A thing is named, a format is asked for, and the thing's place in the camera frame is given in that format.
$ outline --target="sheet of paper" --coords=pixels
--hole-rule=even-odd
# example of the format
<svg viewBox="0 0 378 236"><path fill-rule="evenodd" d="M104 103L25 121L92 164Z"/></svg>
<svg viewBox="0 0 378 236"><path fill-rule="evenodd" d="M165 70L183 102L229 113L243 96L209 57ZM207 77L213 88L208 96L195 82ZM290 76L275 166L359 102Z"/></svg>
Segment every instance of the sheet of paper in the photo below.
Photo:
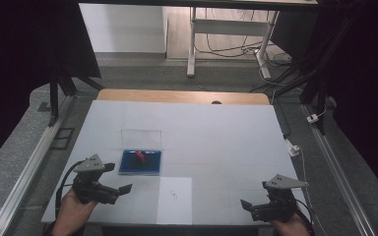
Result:
<svg viewBox="0 0 378 236"><path fill-rule="evenodd" d="M157 224L192 224L192 178L160 178Z"/></svg>

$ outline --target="background desk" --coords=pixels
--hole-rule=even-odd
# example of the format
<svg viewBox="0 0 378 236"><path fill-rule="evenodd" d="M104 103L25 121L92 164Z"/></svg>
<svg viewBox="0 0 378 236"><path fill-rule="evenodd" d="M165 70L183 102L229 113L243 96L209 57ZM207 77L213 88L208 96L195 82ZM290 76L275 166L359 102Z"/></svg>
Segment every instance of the background desk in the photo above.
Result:
<svg viewBox="0 0 378 236"><path fill-rule="evenodd" d="M104 163L116 163L113 171L102 175L100 183L109 187L133 184L131 193L120 197L114 206L98 205L90 223L158 224L159 185L163 177L186 177L192 181L191 212L181 213L192 216L191 222L182 224L263 224L252 220L250 213L242 209L240 199L268 203L262 181L277 173L297 178L273 106L230 104L232 96L238 104L247 96L250 102L258 98L256 104L268 104L262 94L105 90L98 99L124 100L126 94L132 94L132 101L93 102L64 170L65 173L78 160L98 153ZM187 97L194 94L201 95L199 101L208 103L227 98L228 104L180 103L189 101ZM155 101L178 102L141 101L151 97ZM122 129L161 130L160 176L118 175ZM300 190L294 190L294 194L304 200ZM54 194L50 202L54 203ZM44 222L52 220L53 204L42 218ZM165 224L180 223L177 219Z"/></svg>

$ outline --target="white plug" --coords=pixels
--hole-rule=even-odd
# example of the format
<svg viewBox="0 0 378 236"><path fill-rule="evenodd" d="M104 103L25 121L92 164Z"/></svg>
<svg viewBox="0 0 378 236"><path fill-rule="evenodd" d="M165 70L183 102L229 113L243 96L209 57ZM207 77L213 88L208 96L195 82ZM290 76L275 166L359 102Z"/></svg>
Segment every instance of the white plug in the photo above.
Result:
<svg viewBox="0 0 378 236"><path fill-rule="evenodd" d="M318 116L316 114L312 114L312 115L306 117L306 119L308 119L308 122L310 124L312 124L312 123L315 123L315 122L318 121Z"/></svg>
<svg viewBox="0 0 378 236"><path fill-rule="evenodd" d="M287 152L289 152L290 156L294 157L296 155L299 155L298 146L293 146L288 139L285 139L284 143L286 144Z"/></svg>

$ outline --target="human hand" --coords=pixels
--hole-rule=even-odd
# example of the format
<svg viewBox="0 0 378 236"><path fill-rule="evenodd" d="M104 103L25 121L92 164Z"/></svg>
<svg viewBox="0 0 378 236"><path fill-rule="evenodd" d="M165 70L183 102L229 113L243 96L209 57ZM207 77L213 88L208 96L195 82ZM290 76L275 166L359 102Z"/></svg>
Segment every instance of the human hand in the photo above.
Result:
<svg viewBox="0 0 378 236"><path fill-rule="evenodd" d="M309 236L305 222L297 214L294 214L286 223L278 220L272 220L270 223L281 236Z"/></svg>
<svg viewBox="0 0 378 236"><path fill-rule="evenodd" d="M96 205L97 202L95 201L82 204L73 189L70 189L61 202L60 211L51 232L52 235L65 236L74 234L85 225Z"/></svg>

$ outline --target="red object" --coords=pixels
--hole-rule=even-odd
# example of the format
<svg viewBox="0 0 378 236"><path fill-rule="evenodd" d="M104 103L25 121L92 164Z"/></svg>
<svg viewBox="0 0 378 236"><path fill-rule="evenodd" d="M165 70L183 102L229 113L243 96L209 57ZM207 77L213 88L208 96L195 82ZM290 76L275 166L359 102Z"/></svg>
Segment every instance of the red object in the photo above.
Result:
<svg viewBox="0 0 378 236"><path fill-rule="evenodd" d="M139 150L136 150L136 154L140 158L141 163L146 163L146 157Z"/></svg>

